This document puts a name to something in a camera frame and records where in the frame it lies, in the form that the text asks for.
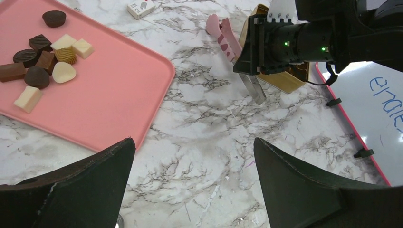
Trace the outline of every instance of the small white box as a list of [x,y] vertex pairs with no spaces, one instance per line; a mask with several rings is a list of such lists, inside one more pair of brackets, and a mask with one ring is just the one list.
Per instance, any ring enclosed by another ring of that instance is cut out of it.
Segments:
[[131,4],[127,5],[127,11],[134,17],[136,20],[144,17],[145,15],[153,12],[155,9],[155,4],[151,0],[137,0]]

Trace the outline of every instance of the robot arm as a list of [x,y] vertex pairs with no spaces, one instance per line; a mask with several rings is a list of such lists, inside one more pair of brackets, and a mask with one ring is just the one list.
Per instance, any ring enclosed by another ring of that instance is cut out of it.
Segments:
[[366,0],[295,0],[299,20],[281,13],[249,17],[234,72],[283,72],[301,62],[327,62],[340,73],[352,62],[374,61],[403,72],[403,0],[366,9]]

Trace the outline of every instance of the pink tray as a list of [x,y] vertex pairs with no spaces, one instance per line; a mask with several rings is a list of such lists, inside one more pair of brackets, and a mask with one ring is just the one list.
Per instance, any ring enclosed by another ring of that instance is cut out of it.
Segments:
[[[61,10],[66,23],[49,28],[42,14]],[[54,0],[4,0],[0,3],[0,65],[30,48],[28,39],[43,34],[51,42],[64,34],[85,39],[95,48],[78,57],[74,80],[42,90],[35,109],[27,114],[14,101],[23,80],[0,83],[0,114],[100,151],[131,136],[142,144],[171,84],[175,70],[165,57]]]

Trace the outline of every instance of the dark chocolate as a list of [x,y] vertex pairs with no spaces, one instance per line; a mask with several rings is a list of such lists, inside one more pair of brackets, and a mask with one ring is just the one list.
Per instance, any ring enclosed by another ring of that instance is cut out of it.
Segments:
[[13,57],[14,63],[23,63],[25,68],[34,66],[39,59],[39,55],[32,49],[25,49],[15,53]]
[[36,66],[45,69],[49,75],[52,75],[53,68],[57,62],[55,54],[42,51]]
[[52,51],[52,43],[42,34],[28,40],[29,46],[39,54],[42,51]]
[[44,13],[42,19],[51,28],[57,28],[66,22],[66,14],[59,10],[52,10]]
[[0,82],[23,79],[24,76],[25,67],[23,63],[11,63],[0,66]]
[[45,69],[32,66],[25,74],[24,81],[27,85],[38,89],[46,88],[50,84],[49,74]]

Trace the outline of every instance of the black cable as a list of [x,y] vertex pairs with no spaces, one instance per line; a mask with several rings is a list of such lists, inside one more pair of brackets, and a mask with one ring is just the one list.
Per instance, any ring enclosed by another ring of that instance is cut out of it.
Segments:
[[[291,65],[290,66],[293,69],[293,72],[299,77],[299,78],[305,78],[305,76],[302,76],[299,72],[298,72],[298,68],[295,65]],[[333,71],[332,66],[330,65],[329,62],[326,63],[326,69],[327,71],[329,71],[330,73],[330,78],[323,84],[317,84],[314,82],[310,82],[308,81],[308,79],[305,80],[305,82],[314,85],[314,86],[331,86],[336,80],[338,75]]]

